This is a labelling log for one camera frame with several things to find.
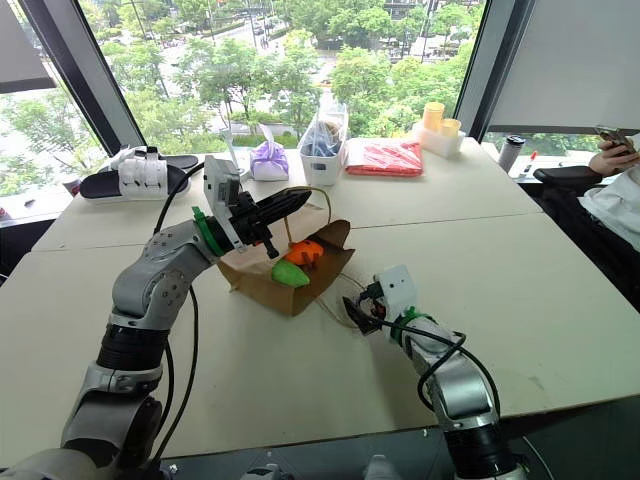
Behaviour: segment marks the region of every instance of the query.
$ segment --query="white box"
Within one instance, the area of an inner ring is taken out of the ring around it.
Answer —
[[[447,137],[433,130],[427,130],[422,122],[414,124],[412,132],[413,138],[422,148],[444,158],[459,152],[462,140],[467,136],[464,132],[458,132],[458,137]]]
[[[309,132],[315,125],[316,121],[320,119],[334,121],[340,126],[338,138],[340,139],[340,149],[338,154],[333,157],[316,157],[311,155],[303,155],[302,146],[305,145],[305,141]],[[302,167],[304,168],[304,176],[307,179],[309,185],[333,185],[336,183],[340,171],[342,170],[342,164],[346,154],[346,139],[347,130],[349,125],[349,114],[346,108],[342,111],[327,111],[316,113],[304,133],[298,144],[298,151],[300,152],[300,159],[302,160]]]

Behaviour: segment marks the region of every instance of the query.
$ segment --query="glass window pane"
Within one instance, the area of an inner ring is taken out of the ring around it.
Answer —
[[[145,139],[162,153],[297,145],[321,106],[352,136],[404,135],[425,102],[452,115],[484,0],[81,0]]]
[[[504,133],[489,132],[483,140],[484,149],[497,161],[499,152],[509,135],[526,140],[509,175],[520,180],[532,180],[538,168],[588,165],[598,150],[598,135],[563,133]]]
[[[9,1],[55,88],[0,95],[0,226],[51,218],[105,151],[78,110],[17,2]]]

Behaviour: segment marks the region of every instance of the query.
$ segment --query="paper bag handle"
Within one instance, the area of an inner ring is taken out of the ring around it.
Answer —
[[[291,187],[287,188],[287,191],[291,190],[313,190],[315,192],[320,192],[324,195],[325,200],[327,201],[327,209],[329,210],[329,218],[327,219],[327,225],[331,223],[331,200],[329,199],[329,194],[318,187]],[[293,238],[291,237],[291,230],[289,228],[289,217],[284,217],[284,228],[287,231],[287,238],[289,239],[289,244],[294,243]]]

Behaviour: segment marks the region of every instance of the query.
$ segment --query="slide sandal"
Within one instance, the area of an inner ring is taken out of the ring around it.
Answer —
[[[198,164],[198,157],[195,155],[158,155],[158,157],[167,162],[167,165],[182,170],[190,170]]]
[[[117,170],[120,163],[134,157],[146,158],[147,160],[164,160],[167,165],[178,167],[182,170],[189,170],[198,164],[198,157],[195,155],[161,155],[158,153],[157,147],[147,147],[146,145],[129,147],[129,145],[125,145],[111,158],[111,170]]]
[[[118,170],[89,175],[80,184],[80,194],[93,203],[124,202],[128,200],[163,200],[184,177],[178,167],[163,160],[131,158],[123,161]],[[176,197],[187,193],[191,179]]]

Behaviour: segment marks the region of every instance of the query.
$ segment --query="black cable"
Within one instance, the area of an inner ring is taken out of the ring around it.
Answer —
[[[173,354],[171,353],[171,346],[169,345],[169,341],[167,340],[167,346],[164,349],[164,354],[167,357],[167,370],[169,371],[169,385],[167,385],[167,401],[164,405],[164,410],[162,411],[162,418],[160,419],[160,426],[158,427],[158,433],[164,427],[164,424],[167,421],[167,417],[169,416],[169,411],[171,410],[171,404],[173,403],[173,391],[175,388],[175,371],[173,365]]]
[[[178,192],[180,191],[182,186],[188,181],[188,179],[190,177],[193,176],[194,173],[196,173],[198,170],[202,170],[202,168],[204,168],[204,163],[200,163],[200,164],[196,165],[191,170],[189,170],[187,173],[185,173],[184,176],[178,182],[178,184],[175,187],[173,187],[173,190],[171,190],[171,192],[169,193],[169,196],[165,200],[164,205],[162,206],[162,210],[160,211],[160,216],[158,217],[158,221],[156,222],[156,226],[153,229],[153,234],[154,235],[156,233],[158,233],[160,230],[162,230],[162,224],[164,223],[164,219],[167,216],[167,211],[169,210],[169,207],[171,206],[171,202],[173,202],[173,199],[176,197],[176,195],[178,194]],[[192,298],[195,299],[195,292],[193,292]],[[196,303],[194,303],[194,317],[197,317],[197,315],[198,315],[198,306],[197,306],[197,302],[196,302]],[[160,419],[160,427],[158,428],[158,431],[157,431],[156,435],[160,434],[160,431],[162,430],[162,427],[164,426],[164,424],[167,421],[167,418],[169,416],[169,412],[170,412],[170,409],[171,409],[171,405],[173,404],[173,395],[174,395],[174,391],[175,391],[175,367],[174,367],[174,363],[173,363],[173,355],[171,353],[171,345],[169,344],[169,340],[167,340],[167,346],[165,347],[164,353],[165,353],[165,357],[167,359],[167,370],[168,370],[168,377],[169,377],[168,378],[169,385],[167,386],[167,399],[166,399],[166,402],[165,402],[164,410],[162,412],[162,417]]]
[[[538,449],[535,447],[535,445],[533,445],[533,443],[531,443],[531,440],[529,440],[526,435],[522,436],[522,440],[524,441],[524,443],[527,444],[527,446],[531,449],[533,454],[536,456],[536,458],[540,462],[540,465],[542,465],[542,468],[544,468],[544,471],[547,474],[547,477],[549,477],[549,480],[555,480],[555,477],[553,476],[553,473],[551,472],[551,469],[549,468],[549,465],[547,465],[547,462],[545,462],[544,457],[538,451]]]
[[[404,330],[405,332],[415,333],[416,335],[422,335],[424,337],[428,337],[433,340],[442,342],[445,345],[449,345],[450,347],[455,346],[455,342],[452,342],[451,340],[443,338],[439,335],[434,335],[433,333],[425,332],[424,330],[420,330],[413,327],[397,325],[395,323],[387,322],[385,320],[379,320],[377,318],[372,318],[372,320],[373,320],[373,323],[376,323],[379,325],[385,325],[387,327],[397,328],[398,330]],[[493,377],[489,373],[489,370],[487,370],[487,368],[482,364],[482,362],[478,360],[478,358],[475,355],[473,355],[471,352],[469,352],[467,349],[463,347],[458,347],[458,350],[460,350],[460,353],[462,353],[465,357],[467,357],[469,360],[475,363],[475,365],[478,367],[478,369],[482,372],[484,377],[487,379],[487,382],[489,382],[489,387],[491,388],[491,395],[493,396],[493,403],[495,404],[496,413],[498,414],[498,417],[500,417],[500,397],[498,395],[498,387],[496,386],[496,383],[493,380]]]
[[[173,419],[169,430],[167,430],[166,435],[162,439],[162,443],[158,447],[155,456],[153,457],[153,461],[151,465],[159,465],[160,458],[164,453],[165,448],[167,448],[167,444],[173,435],[178,423],[180,423],[180,419],[182,418],[182,414],[187,408],[187,403],[189,402],[189,396],[191,395],[191,389],[193,388],[193,382],[196,377],[196,365],[198,364],[198,300],[196,299],[196,294],[193,291],[193,287],[189,287],[189,295],[191,296],[191,302],[193,303],[193,354],[191,357],[191,371],[189,372],[189,380],[187,381],[187,388],[184,392],[184,398],[182,399],[182,403],[180,404],[180,408],[178,409],[178,413],[176,413],[176,418]]]
[[[420,398],[420,401],[432,412],[433,412],[433,405],[429,400],[427,400],[427,397],[424,396],[424,390],[423,390],[424,384],[427,383],[427,380],[429,380],[431,375],[436,373],[436,370],[438,370],[438,368],[440,368],[442,364],[444,364],[444,362],[449,360],[454,353],[460,350],[460,347],[467,339],[467,336],[464,333],[460,333],[460,332],[453,332],[453,333],[455,333],[460,337],[459,340],[455,343],[453,347],[449,347],[449,349],[445,352],[445,354],[442,357],[440,357],[433,365],[431,365],[427,369],[427,371],[420,376],[420,380],[418,380],[418,397]]]
[[[189,170],[187,173],[185,173],[184,176],[178,182],[178,184],[173,188],[173,190],[171,191],[171,193],[167,197],[167,200],[164,202],[164,206],[162,207],[162,211],[160,212],[160,216],[158,217],[158,221],[156,222],[156,228],[153,229],[153,234],[154,235],[156,233],[158,233],[162,229],[162,224],[164,222],[164,217],[167,216],[167,210],[169,210],[169,205],[171,205],[171,202],[173,202],[173,199],[175,198],[175,196],[180,191],[180,188],[185,183],[187,183],[187,180],[189,180],[189,178],[194,173],[196,173],[198,170],[202,170],[203,168],[204,168],[204,163],[200,163],[200,164],[196,165],[191,170]]]

